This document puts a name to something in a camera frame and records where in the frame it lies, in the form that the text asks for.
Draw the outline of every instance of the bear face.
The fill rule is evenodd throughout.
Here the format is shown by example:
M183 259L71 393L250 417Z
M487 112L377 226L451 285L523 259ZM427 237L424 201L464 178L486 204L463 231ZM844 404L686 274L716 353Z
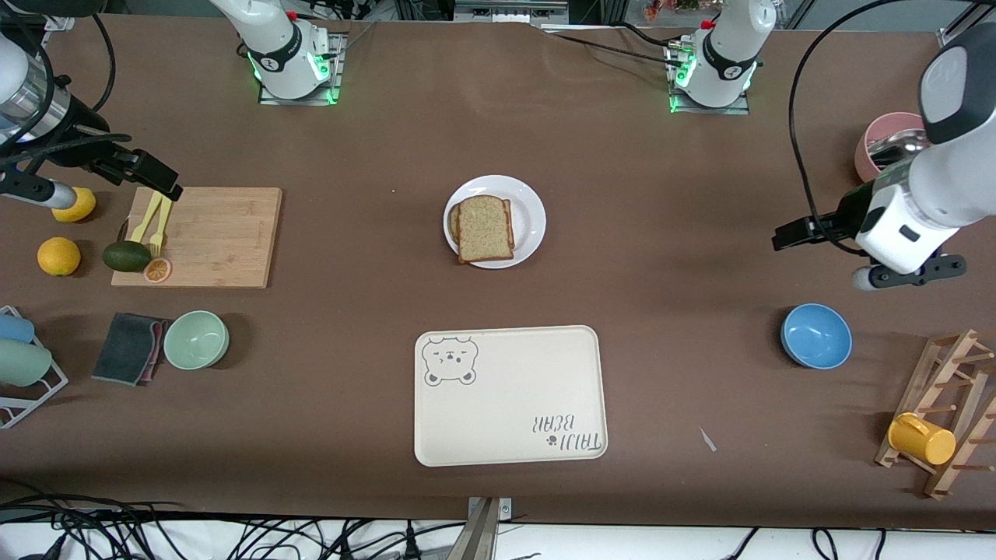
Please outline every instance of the bear face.
M431 387L444 381L459 380L463 385L474 383L477 379L474 372L477 353L477 345L469 338L459 340L452 337L439 341L429 339L428 344L422 347L422 359L426 366L425 382Z

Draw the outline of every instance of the mug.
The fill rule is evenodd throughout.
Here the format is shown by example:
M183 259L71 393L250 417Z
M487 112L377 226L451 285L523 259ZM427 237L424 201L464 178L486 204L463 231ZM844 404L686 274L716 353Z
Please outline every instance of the mug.
M888 444L930 464L943 464L954 454L954 434L913 413L903 413L888 427Z
M0 382L16 387L34 385L49 373L52 353L33 344L0 339Z
M31 341L35 340L35 326L27 319L13 315L0 315L0 339L31 344Z

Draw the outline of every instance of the pink bowl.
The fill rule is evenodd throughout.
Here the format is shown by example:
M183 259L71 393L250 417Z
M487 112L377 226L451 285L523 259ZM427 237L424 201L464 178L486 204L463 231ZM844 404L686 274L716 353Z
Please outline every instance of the pink bowl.
M855 149L855 169L858 170L862 182L869 182L880 173L869 154L869 146L909 129L923 129L923 117L913 113L889 113L871 122L861 141L858 142L858 148Z

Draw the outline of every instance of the bread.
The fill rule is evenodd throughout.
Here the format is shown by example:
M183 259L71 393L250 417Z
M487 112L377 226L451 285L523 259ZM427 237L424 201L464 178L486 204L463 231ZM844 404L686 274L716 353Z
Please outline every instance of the bread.
M460 202L450 212L453 240L459 245L461 263L507 260L514 257L511 203L481 194Z

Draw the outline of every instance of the brown tablecloth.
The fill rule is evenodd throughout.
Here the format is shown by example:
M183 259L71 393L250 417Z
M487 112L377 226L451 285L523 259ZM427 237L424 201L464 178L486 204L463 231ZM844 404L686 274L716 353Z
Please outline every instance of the brown tablecloth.
M501 495L533 521L992 528L992 475L963 473L936 502L911 493L918 469L872 458L922 337L996 327L996 222L949 243L967 276L922 289L859 292L861 259L771 249L773 229L807 210L786 101L813 34L775 33L751 115L720 118L670 114L654 63L517 24L378 24L349 51L338 106L259 107L227 21L107 19L119 74L103 114L116 132L183 184L285 189L273 274L260 291L112 288L100 251L130 186L46 167L98 192L82 225L0 200L0 303L36 323L71 378L0 432L4 475L208 511L459 518L467 496ZM625 32L585 37L659 54ZM936 49L927 34L841 33L815 56L799 137L825 211L858 182L864 126L915 111ZM99 96L92 22L51 54L78 97ZM440 228L450 193L488 173L532 185L549 218L536 254L503 271L458 266ZM81 273L38 270L54 235L78 240ZM854 331L837 370L780 350L781 318L810 301ZM164 365L144 389L90 379L115 311L198 308L231 329L217 369ZM601 340L603 458L416 462L421 333L570 324Z

